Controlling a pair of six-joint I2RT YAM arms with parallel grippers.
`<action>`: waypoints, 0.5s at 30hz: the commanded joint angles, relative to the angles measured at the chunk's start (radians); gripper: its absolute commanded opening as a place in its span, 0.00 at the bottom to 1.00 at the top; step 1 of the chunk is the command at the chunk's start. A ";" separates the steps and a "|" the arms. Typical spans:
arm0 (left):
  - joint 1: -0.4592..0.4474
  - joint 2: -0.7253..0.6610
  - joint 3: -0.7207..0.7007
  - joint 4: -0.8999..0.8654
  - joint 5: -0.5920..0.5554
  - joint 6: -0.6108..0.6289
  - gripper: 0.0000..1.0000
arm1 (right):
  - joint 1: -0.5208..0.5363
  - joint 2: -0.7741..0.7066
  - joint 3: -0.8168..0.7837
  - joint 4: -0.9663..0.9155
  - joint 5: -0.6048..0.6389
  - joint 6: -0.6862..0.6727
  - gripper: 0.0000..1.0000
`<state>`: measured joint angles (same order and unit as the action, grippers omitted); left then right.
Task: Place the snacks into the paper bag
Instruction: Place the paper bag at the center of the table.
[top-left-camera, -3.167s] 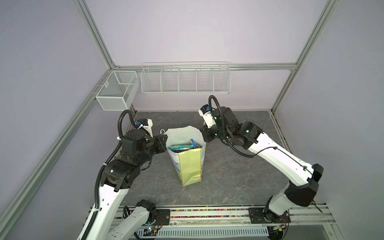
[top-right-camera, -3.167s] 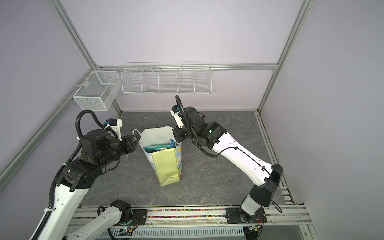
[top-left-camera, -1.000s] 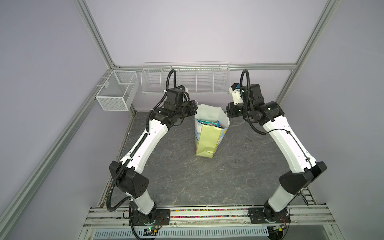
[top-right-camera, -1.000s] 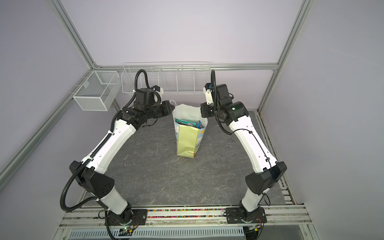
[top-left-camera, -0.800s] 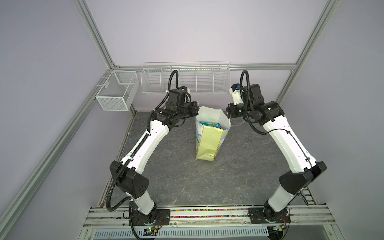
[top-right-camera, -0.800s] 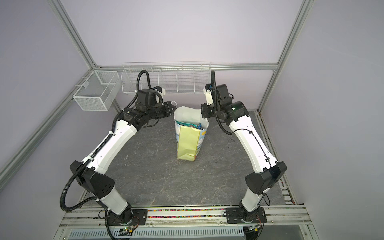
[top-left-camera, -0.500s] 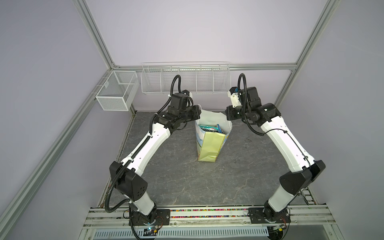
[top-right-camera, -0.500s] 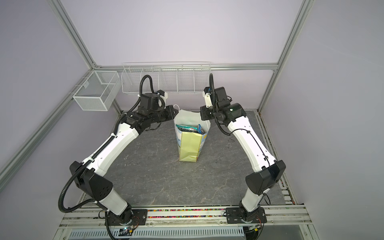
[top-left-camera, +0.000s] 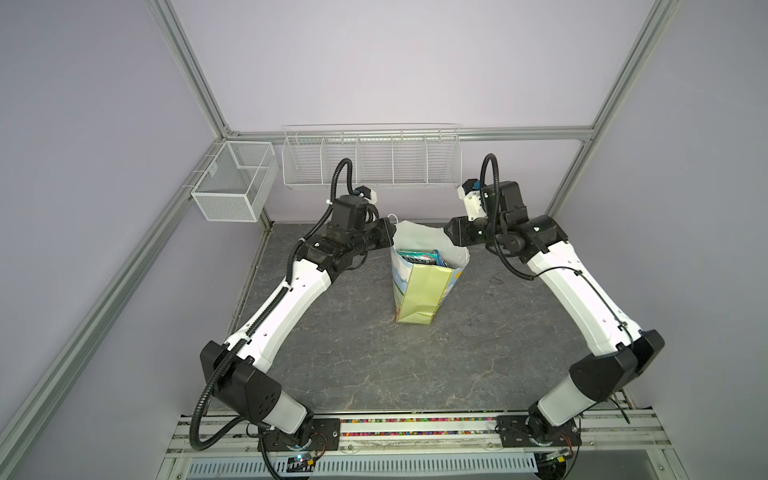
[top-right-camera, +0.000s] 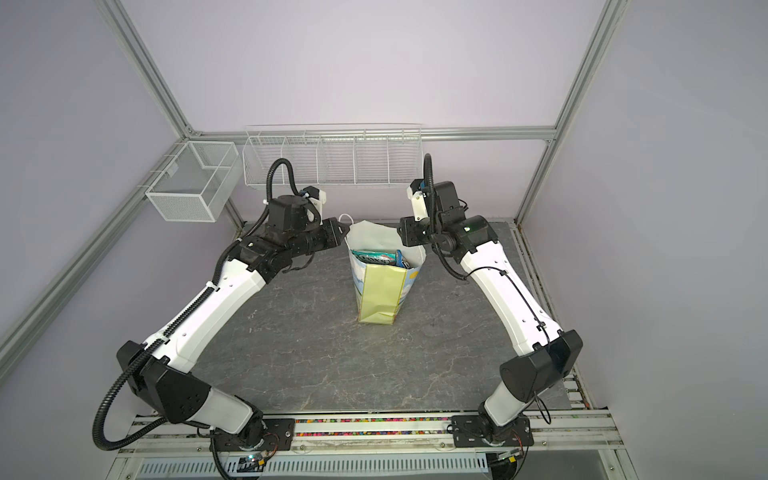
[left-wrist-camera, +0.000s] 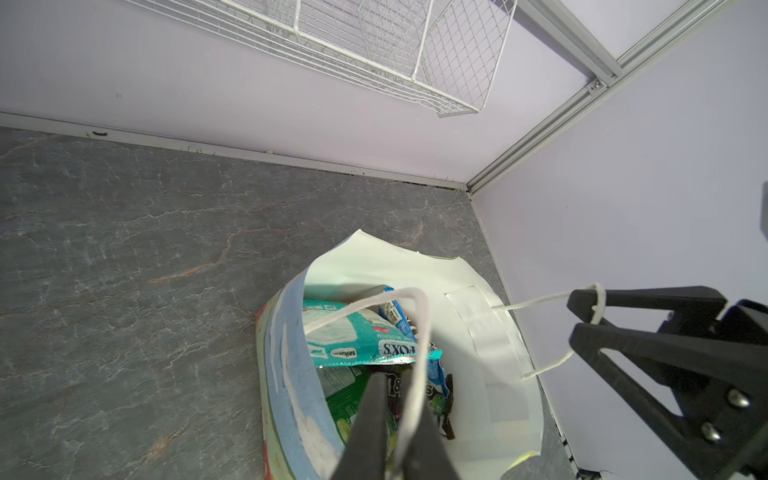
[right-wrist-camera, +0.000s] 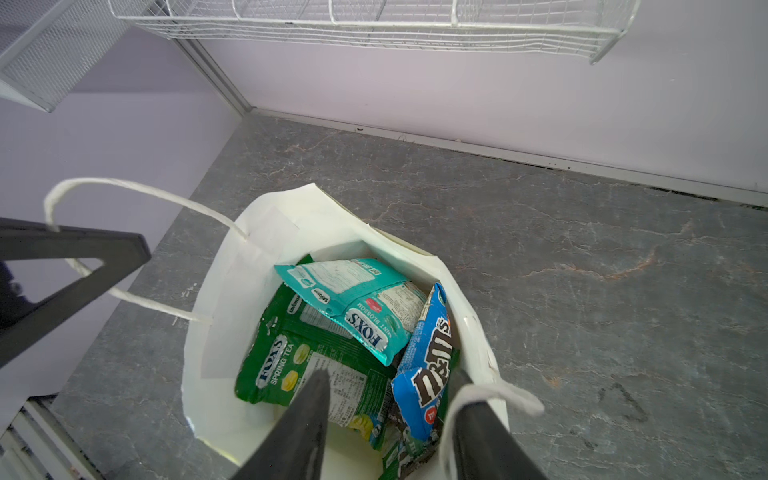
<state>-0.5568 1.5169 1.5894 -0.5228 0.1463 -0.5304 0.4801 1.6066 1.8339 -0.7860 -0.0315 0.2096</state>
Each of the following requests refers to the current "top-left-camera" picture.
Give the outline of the blue snack packet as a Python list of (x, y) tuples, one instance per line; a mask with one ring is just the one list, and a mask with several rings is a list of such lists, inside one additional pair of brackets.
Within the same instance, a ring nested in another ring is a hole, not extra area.
[(434, 250), (433, 255), (435, 257), (435, 261), (438, 266), (446, 267), (446, 268), (450, 267), (450, 265), (446, 262), (446, 260), (438, 250)]

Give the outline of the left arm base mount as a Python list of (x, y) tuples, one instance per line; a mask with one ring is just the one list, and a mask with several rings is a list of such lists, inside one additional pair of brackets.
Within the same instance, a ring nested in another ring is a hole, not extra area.
[(305, 421), (293, 434), (271, 429), (263, 431), (262, 435), (270, 452), (336, 451), (341, 439), (341, 419), (314, 417)]

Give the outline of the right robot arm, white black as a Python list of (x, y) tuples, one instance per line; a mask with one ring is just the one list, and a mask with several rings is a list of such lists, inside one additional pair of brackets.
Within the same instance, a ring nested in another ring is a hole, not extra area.
[(524, 424), (528, 438), (549, 445), (574, 427), (575, 417), (609, 400), (645, 372), (665, 341), (610, 298), (552, 217), (529, 217), (518, 183), (501, 180), (494, 154), (483, 159), (479, 178), (465, 181), (458, 192), (466, 213), (445, 225), (451, 242), (459, 247), (482, 245), (516, 277), (542, 281), (590, 351), (528, 410)]

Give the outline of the teal Fox's mint bag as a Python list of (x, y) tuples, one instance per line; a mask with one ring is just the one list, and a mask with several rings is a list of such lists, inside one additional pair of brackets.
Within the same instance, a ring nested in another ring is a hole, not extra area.
[(433, 251), (398, 250), (397, 253), (404, 261), (411, 264), (438, 266)]

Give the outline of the paper bag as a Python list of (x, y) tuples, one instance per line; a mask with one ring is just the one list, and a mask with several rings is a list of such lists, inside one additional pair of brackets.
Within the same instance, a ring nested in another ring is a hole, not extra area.
[[(442, 229), (410, 221), (396, 224), (394, 246), (390, 248), (395, 321), (403, 324), (428, 325), (470, 262), (466, 247), (452, 244)], [(438, 250), (449, 268), (411, 264), (398, 250)]]

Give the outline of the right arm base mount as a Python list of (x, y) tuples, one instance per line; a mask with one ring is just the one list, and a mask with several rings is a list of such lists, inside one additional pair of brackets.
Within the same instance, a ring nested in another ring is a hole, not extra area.
[(536, 415), (508, 414), (496, 418), (494, 431), (505, 448), (571, 447), (582, 445), (580, 430), (574, 420), (551, 426)]

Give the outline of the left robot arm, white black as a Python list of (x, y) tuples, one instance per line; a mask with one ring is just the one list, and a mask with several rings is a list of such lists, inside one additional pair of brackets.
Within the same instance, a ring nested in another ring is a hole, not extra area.
[(327, 208), (291, 248), (279, 285), (236, 332), (201, 351), (206, 384), (190, 420), (193, 450), (211, 448), (243, 422), (277, 430), (299, 446), (309, 442), (311, 409), (268, 372), (309, 307), (342, 273), (362, 267), (370, 252), (393, 247), (395, 232), (395, 225), (380, 216), (373, 191), (354, 186), (352, 160), (340, 160)]

